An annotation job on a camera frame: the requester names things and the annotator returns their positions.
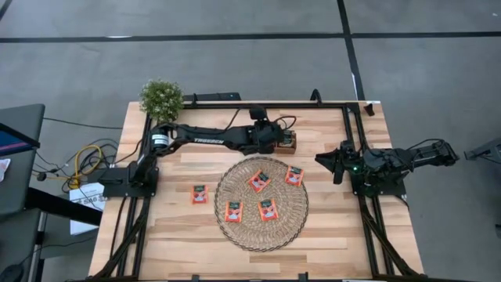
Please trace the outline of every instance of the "potted plant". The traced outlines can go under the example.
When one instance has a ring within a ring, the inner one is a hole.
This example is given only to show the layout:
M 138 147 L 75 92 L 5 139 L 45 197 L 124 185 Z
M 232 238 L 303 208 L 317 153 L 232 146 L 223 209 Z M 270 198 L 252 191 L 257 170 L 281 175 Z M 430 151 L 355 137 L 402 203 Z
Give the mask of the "potted plant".
M 177 83 L 150 80 L 139 93 L 141 110 L 159 123 L 174 121 L 182 109 L 182 90 Z

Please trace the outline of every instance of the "red packet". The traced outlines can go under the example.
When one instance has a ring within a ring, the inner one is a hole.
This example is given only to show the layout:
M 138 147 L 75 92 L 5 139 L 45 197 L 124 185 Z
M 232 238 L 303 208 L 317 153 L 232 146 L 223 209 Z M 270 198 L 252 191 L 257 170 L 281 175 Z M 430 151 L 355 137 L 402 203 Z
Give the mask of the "red packet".
M 193 204 L 205 204 L 209 200 L 209 189 L 207 185 L 195 185 L 191 190 L 191 200 Z
M 258 203 L 259 214 L 262 221 L 269 221 L 279 218 L 279 213 L 276 210 L 275 200 L 263 200 Z
M 243 203 L 242 202 L 226 202 L 226 222 L 242 222 Z
M 304 170 L 289 166 L 289 168 L 287 169 L 287 174 L 285 174 L 285 182 L 294 186 L 300 186 L 301 181 L 303 181 L 304 175 Z
M 261 192 L 272 180 L 260 169 L 249 179 L 249 184 L 257 193 Z

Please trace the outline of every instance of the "round woven tray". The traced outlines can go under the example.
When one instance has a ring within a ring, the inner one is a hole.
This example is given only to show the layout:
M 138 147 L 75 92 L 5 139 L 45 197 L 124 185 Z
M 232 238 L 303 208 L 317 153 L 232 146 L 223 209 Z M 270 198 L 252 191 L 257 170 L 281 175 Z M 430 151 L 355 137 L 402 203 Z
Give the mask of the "round woven tray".
M 272 181 L 260 193 L 248 183 L 261 169 Z M 221 178 L 214 207 L 222 232 L 234 244 L 249 251 L 273 251 L 294 240 L 308 215 L 305 185 L 285 183 L 288 165 L 269 157 L 252 157 L 233 165 Z M 258 203 L 274 199 L 279 218 L 261 220 Z M 226 222 L 226 201 L 242 201 L 242 222 Z

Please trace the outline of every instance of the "small box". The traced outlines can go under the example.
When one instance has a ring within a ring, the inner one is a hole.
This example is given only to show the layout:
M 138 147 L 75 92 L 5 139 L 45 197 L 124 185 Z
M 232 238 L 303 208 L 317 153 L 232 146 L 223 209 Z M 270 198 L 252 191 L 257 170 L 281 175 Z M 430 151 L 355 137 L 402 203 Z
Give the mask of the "small box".
M 275 153 L 294 154 L 296 153 L 296 147 L 296 132 L 294 130 L 284 130 L 283 141 L 275 145 Z
M 254 191 L 261 192 L 272 180 L 260 169 L 248 181 Z
M 237 201 L 226 202 L 226 222 L 242 222 L 243 203 Z
M 258 203 L 259 213 L 262 221 L 269 221 L 279 218 L 279 213 L 276 210 L 275 200 L 263 200 Z
M 287 174 L 285 174 L 285 182 L 295 186 L 300 186 L 301 182 L 303 181 L 304 175 L 304 170 L 289 166 L 289 168 L 287 169 Z
M 207 185 L 195 185 L 191 190 L 193 204 L 205 204 L 209 201 L 209 189 Z

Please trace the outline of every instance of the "laptop screen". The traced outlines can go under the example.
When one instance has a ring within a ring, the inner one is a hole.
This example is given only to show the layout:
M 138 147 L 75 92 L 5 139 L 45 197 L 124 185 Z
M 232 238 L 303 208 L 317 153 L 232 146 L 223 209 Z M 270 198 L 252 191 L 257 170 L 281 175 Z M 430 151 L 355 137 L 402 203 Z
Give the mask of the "laptop screen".
M 32 140 L 6 125 L 0 126 L 0 156 L 20 153 L 37 147 Z

